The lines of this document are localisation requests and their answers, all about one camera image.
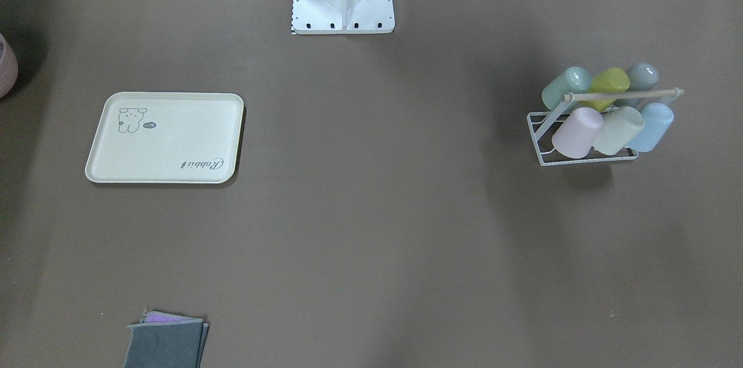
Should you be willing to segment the green plastic cup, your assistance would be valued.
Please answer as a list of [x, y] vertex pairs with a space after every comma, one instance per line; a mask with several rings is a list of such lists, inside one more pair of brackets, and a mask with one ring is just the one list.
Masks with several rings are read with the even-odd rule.
[[581, 95], [591, 88], [593, 77], [584, 67], [571, 66], [555, 77], [542, 90], [542, 103], [550, 111], [563, 101], [565, 95]]

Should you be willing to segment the cream rabbit print tray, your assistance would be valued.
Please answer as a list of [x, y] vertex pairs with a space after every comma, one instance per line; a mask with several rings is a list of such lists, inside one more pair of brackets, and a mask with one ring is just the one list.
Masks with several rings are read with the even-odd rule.
[[93, 183], [225, 183], [237, 167], [244, 112], [234, 93], [115, 93], [104, 103], [85, 176]]

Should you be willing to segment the pink plastic cup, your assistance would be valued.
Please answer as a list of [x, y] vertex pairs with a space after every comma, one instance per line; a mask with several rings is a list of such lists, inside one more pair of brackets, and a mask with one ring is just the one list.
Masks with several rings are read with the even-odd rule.
[[573, 110], [551, 138], [556, 151], [572, 159], [586, 157], [604, 124], [603, 115], [592, 108]]

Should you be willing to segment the cream plastic cup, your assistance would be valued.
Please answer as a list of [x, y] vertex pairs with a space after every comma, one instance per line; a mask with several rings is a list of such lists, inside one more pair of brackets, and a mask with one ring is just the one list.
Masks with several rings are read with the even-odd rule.
[[644, 118], [639, 110], [622, 106], [603, 116], [603, 127], [593, 148], [606, 156], [613, 156], [643, 129]]

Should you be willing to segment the yellow plastic cup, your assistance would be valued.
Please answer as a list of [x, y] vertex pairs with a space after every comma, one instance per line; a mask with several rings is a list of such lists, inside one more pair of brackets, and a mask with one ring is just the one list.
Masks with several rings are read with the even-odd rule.
[[[624, 70], [618, 67], [609, 67], [592, 78], [591, 88], [588, 93], [623, 93], [630, 86], [630, 79]], [[611, 100], [587, 100], [581, 101], [581, 106], [595, 109], [600, 113], [605, 111], [615, 101]]]

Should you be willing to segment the grey plastic cup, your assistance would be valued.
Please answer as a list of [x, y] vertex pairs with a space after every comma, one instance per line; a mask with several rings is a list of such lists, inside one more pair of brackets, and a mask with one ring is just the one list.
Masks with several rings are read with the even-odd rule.
[[[650, 91], [660, 80], [658, 70], [648, 62], [637, 62], [625, 70], [629, 77], [630, 85], [626, 93], [631, 91]], [[629, 106], [637, 108], [643, 101], [642, 98], [621, 99], [613, 101], [616, 108]]]

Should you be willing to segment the light blue plastic cup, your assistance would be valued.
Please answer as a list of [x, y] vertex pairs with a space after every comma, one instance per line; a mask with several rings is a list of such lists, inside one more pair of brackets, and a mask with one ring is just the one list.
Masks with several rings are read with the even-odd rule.
[[639, 152], [650, 152], [658, 145], [675, 119], [672, 109], [663, 103], [648, 103], [640, 109], [644, 125], [627, 147]]

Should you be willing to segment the grey folded cloth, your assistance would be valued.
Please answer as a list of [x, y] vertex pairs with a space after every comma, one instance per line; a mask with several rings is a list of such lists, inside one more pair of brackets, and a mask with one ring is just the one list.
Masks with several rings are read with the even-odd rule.
[[202, 318], [146, 311], [128, 326], [123, 367], [199, 367], [209, 328]]

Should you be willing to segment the pink ceramic bowl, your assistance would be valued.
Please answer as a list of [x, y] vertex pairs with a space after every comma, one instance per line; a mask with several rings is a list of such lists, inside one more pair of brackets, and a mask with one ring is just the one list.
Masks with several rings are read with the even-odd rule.
[[16, 54], [8, 40], [1, 34], [1, 98], [7, 95], [16, 84], [18, 74]]

